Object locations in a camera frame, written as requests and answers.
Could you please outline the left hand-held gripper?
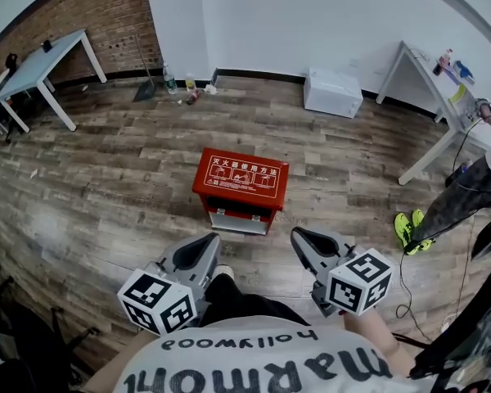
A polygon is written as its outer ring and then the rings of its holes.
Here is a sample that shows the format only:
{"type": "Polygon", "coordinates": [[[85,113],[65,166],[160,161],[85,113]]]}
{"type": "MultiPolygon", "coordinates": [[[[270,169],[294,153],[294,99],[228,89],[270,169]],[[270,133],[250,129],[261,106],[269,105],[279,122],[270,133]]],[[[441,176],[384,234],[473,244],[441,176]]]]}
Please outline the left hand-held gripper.
{"type": "Polygon", "coordinates": [[[159,261],[136,269],[117,296],[128,319],[163,336],[200,323],[209,303],[209,285],[221,253],[215,232],[198,234],[168,246],[159,261]]]}

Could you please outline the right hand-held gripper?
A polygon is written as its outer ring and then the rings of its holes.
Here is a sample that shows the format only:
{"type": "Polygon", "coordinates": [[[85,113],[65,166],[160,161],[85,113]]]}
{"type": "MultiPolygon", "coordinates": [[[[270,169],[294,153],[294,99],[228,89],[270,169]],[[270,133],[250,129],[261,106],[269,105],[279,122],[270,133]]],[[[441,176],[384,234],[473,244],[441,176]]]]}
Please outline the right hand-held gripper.
{"type": "Polygon", "coordinates": [[[394,266],[376,249],[352,251],[342,235],[320,227],[294,227],[291,245],[316,278],[311,297],[324,316],[360,316],[388,294],[394,266]]]}

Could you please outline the person's left forearm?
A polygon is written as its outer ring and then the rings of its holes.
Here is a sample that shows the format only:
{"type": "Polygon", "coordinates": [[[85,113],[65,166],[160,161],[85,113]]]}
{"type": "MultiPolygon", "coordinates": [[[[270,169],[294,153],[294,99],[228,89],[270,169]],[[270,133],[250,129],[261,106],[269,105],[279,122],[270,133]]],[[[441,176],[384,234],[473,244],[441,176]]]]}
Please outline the person's left forearm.
{"type": "Polygon", "coordinates": [[[81,389],[82,393],[112,393],[132,357],[144,346],[158,339],[148,331],[140,331],[109,363],[98,370],[81,389]]]}

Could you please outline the person's right forearm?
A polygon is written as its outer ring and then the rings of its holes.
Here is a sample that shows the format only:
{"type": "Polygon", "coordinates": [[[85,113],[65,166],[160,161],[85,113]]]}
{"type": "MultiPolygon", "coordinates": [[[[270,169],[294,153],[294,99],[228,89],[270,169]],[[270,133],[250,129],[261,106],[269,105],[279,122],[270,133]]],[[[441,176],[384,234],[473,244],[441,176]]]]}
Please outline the person's right forearm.
{"type": "Polygon", "coordinates": [[[362,315],[343,313],[343,320],[347,331],[365,337],[385,356],[393,374],[409,377],[414,358],[401,346],[374,308],[362,315]]]}

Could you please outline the person's black trousers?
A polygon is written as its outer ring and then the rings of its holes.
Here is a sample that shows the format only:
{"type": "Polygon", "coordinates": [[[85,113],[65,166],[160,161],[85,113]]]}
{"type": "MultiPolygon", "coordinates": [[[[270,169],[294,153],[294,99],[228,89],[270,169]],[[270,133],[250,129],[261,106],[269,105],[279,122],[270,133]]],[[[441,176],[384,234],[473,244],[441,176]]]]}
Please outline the person's black trousers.
{"type": "Polygon", "coordinates": [[[221,273],[214,277],[205,291],[209,306],[200,321],[200,327],[231,318],[267,316],[281,318],[304,326],[309,324],[287,305],[255,294],[243,294],[234,280],[221,273]]]}

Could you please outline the person's white printed shirt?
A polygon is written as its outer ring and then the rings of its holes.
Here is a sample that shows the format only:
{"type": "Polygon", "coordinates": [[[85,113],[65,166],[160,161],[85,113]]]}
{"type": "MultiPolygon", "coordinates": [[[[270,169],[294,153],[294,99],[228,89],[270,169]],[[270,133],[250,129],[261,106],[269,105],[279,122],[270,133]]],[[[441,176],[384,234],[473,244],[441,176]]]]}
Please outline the person's white printed shirt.
{"type": "Polygon", "coordinates": [[[430,393],[392,372],[367,339],[335,326],[233,318],[142,348],[113,393],[430,393]]]}

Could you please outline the black bin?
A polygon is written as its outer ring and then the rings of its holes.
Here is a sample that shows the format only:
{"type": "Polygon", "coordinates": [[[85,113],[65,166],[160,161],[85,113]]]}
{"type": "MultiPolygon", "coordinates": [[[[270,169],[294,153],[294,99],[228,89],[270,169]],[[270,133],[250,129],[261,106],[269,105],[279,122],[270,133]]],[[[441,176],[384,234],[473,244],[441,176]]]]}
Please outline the black bin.
{"type": "Polygon", "coordinates": [[[472,161],[469,160],[461,163],[458,167],[456,167],[454,171],[445,179],[445,187],[448,188],[453,183],[453,181],[464,174],[471,165],[472,161]]]}

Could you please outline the black monitor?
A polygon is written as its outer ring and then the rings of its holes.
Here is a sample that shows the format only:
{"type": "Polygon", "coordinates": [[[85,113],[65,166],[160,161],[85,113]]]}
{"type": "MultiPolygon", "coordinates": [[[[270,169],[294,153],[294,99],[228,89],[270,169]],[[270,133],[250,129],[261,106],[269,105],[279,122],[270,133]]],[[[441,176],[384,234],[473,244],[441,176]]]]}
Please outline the black monitor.
{"type": "Polygon", "coordinates": [[[491,273],[455,321],[416,358],[412,380],[435,376],[431,393],[491,393],[491,273]],[[461,390],[450,387],[452,375],[480,361],[482,377],[461,390]]]}

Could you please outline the white microwave oven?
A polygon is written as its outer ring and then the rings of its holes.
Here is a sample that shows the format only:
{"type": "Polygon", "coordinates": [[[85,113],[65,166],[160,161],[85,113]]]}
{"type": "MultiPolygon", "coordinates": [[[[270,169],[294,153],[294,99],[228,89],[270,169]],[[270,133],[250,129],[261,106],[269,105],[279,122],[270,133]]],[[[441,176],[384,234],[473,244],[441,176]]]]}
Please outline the white microwave oven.
{"type": "Polygon", "coordinates": [[[314,67],[304,81],[304,108],[353,119],[363,102],[358,81],[348,75],[314,67]]]}

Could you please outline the clear water bottle green label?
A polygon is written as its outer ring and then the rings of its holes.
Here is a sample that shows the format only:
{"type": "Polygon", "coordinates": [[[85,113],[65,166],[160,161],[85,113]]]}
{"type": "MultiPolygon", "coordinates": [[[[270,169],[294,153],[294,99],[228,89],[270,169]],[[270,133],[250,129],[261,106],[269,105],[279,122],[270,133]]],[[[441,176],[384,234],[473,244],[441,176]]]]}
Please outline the clear water bottle green label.
{"type": "Polygon", "coordinates": [[[167,92],[171,95],[175,94],[178,90],[178,86],[173,71],[167,62],[164,62],[163,64],[163,79],[167,92]]]}

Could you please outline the black tripod stand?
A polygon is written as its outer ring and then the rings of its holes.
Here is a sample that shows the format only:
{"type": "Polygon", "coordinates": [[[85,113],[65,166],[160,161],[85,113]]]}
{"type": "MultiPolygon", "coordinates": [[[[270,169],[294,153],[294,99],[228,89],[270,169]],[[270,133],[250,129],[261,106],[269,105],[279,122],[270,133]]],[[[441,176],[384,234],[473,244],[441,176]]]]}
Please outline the black tripod stand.
{"type": "Polygon", "coordinates": [[[89,327],[65,341],[58,319],[62,308],[51,308],[52,323],[47,324],[16,301],[7,305],[7,318],[2,319],[2,295],[13,282],[9,277],[0,283],[0,334],[12,338],[17,353],[0,363],[0,393],[83,393],[81,374],[92,376],[94,371],[74,350],[100,331],[89,327]]]}

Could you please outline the white table with clutter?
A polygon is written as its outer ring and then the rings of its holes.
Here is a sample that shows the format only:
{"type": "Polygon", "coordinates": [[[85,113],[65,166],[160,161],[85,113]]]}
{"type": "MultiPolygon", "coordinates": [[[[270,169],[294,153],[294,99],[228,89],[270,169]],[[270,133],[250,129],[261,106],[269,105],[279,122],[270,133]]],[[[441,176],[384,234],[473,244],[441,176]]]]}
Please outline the white table with clutter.
{"type": "Polygon", "coordinates": [[[393,79],[398,76],[397,70],[402,62],[406,60],[410,61],[414,70],[421,76],[422,81],[435,100],[435,122],[445,119],[448,123],[448,131],[419,160],[403,172],[398,178],[398,183],[401,186],[406,185],[417,177],[457,140],[471,142],[484,150],[491,147],[491,130],[485,124],[481,124],[478,117],[475,117],[472,121],[465,120],[458,114],[455,105],[450,102],[450,97],[458,92],[456,81],[451,79],[446,73],[434,75],[432,70],[435,63],[427,61],[422,57],[420,50],[412,48],[405,42],[399,44],[397,56],[377,94],[376,103],[381,104],[388,96],[388,87],[393,79]]]}

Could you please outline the yellow-green paper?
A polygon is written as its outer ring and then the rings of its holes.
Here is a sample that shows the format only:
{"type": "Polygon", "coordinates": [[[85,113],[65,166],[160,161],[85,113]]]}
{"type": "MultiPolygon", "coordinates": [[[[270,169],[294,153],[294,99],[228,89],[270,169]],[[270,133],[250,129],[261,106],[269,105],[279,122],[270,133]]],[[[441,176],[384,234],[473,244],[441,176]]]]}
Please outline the yellow-green paper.
{"type": "Polygon", "coordinates": [[[449,101],[456,106],[457,104],[467,104],[467,99],[470,96],[470,92],[466,85],[459,84],[457,91],[449,98],[449,101]]]}

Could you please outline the red drink bottle white cap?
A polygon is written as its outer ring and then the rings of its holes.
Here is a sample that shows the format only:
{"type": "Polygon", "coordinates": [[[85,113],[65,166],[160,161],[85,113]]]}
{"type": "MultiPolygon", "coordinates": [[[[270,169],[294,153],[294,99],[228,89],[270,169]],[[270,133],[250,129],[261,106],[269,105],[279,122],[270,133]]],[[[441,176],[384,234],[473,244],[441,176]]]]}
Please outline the red drink bottle white cap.
{"type": "Polygon", "coordinates": [[[435,76],[441,75],[450,66],[451,56],[453,50],[451,48],[447,49],[445,53],[437,60],[434,69],[432,70],[435,76]]]}

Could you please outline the blue plastic object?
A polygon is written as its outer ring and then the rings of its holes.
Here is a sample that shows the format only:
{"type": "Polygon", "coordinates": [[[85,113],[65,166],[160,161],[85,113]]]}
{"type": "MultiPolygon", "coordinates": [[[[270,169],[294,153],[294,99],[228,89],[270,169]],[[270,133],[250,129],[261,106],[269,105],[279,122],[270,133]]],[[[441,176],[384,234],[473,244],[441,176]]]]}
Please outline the blue plastic object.
{"type": "Polygon", "coordinates": [[[475,79],[474,79],[473,74],[465,65],[462,64],[461,61],[455,61],[453,63],[453,69],[455,70],[457,76],[460,79],[463,79],[463,80],[469,82],[470,84],[475,83],[475,79]]]}

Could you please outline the long-handled dustpan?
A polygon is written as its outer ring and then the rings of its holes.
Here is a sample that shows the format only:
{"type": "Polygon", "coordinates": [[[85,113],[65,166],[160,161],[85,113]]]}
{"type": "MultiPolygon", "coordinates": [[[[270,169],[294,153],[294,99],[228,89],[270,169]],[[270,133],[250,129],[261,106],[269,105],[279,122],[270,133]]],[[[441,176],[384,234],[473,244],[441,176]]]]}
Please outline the long-handled dustpan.
{"type": "Polygon", "coordinates": [[[137,93],[133,99],[133,102],[143,102],[143,101],[152,99],[152,97],[155,95],[156,88],[155,88],[155,81],[151,76],[151,73],[148,69],[147,63],[146,63],[145,58],[143,56],[142,47],[140,44],[140,39],[137,35],[135,35],[134,38],[135,38],[135,42],[137,44],[137,49],[138,49],[139,55],[141,57],[142,64],[143,64],[144,69],[146,71],[147,80],[146,80],[146,82],[140,83],[140,85],[138,86],[137,93]]]}

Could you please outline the white table by brick wall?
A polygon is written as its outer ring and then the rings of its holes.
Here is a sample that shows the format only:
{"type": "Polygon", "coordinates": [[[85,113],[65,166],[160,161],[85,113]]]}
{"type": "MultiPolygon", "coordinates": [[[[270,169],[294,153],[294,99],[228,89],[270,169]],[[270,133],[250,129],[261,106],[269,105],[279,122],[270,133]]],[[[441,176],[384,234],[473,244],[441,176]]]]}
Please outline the white table by brick wall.
{"type": "Polygon", "coordinates": [[[54,88],[49,84],[48,75],[54,70],[58,63],[78,44],[81,43],[96,72],[99,80],[104,84],[107,81],[106,75],[92,49],[85,29],[77,30],[71,34],[52,42],[52,48],[45,52],[38,49],[31,53],[18,67],[16,72],[9,78],[0,91],[0,103],[8,115],[23,129],[29,132],[27,124],[10,107],[7,100],[17,93],[36,88],[44,97],[48,105],[59,116],[65,126],[72,132],[76,130],[76,125],[65,113],[58,101],[52,95],[54,88]]]}

